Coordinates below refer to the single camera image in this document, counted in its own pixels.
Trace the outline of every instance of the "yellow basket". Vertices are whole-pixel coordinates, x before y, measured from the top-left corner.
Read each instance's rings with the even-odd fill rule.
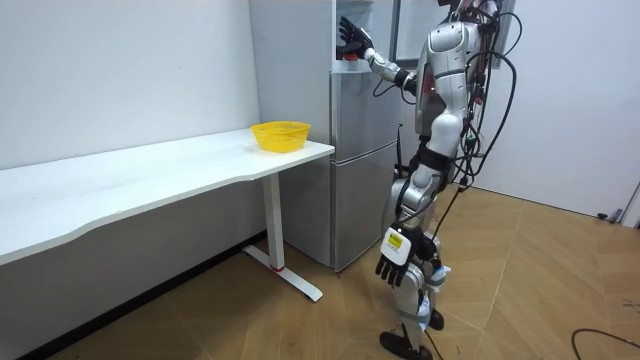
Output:
[[[269,151],[288,152],[299,149],[311,125],[293,121],[274,121],[251,127],[258,145]]]

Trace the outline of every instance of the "humanoid robot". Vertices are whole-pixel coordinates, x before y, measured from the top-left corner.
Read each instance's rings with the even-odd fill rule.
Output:
[[[490,150],[480,154],[473,108],[486,99],[485,73],[493,56],[506,60],[513,70],[508,108],[515,90],[515,68],[494,51],[501,0],[438,2],[450,6],[449,15],[428,34],[417,73],[376,53],[369,35],[346,18],[341,19],[339,30],[345,45],[337,49],[339,55],[365,59],[382,79],[416,97],[415,130],[420,146],[410,164],[410,177],[392,186],[383,216],[382,255],[375,269],[392,288],[403,332],[383,332],[380,342],[404,359],[432,359],[421,345],[422,333],[427,326],[444,328],[444,318],[435,308],[435,292],[448,268],[440,259],[439,240],[424,230],[432,221],[437,194],[452,181],[456,162],[486,157]],[[459,148],[465,156],[457,157]],[[460,181],[463,185],[468,181],[466,175]]]

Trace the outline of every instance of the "refrigerator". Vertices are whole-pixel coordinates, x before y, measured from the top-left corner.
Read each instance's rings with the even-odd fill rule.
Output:
[[[372,73],[332,75],[323,128],[335,153],[280,177],[284,240],[336,271],[379,239],[393,184],[401,100],[398,90],[373,97],[378,81]]]
[[[280,173],[284,240],[340,271],[381,235],[403,103],[397,89],[373,97],[380,79],[365,61],[336,58],[337,24],[340,14],[361,22],[388,56],[392,2],[250,6],[260,120],[308,123],[308,140],[336,148],[331,157]]]

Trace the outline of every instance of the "refrigerator door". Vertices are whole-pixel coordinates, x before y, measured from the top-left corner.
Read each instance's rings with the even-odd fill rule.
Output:
[[[356,160],[332,164],[333,267],[342,270],[380,236],[393,183],[395,143]]]
[[[396,140],[402,99],[398,89],[373,97],[379,81],[380,78],[370,72],[331,76],[334,161],[348,161]],[[390,85],[382,84],[380,88]]]

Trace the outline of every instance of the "yellow label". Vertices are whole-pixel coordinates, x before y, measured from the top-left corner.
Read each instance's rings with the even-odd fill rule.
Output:
[[[389,244],[393,245],[396,249],[400,249],[400,245],[402,245],[402,239],[397,237],[396,234],[389,234]]]

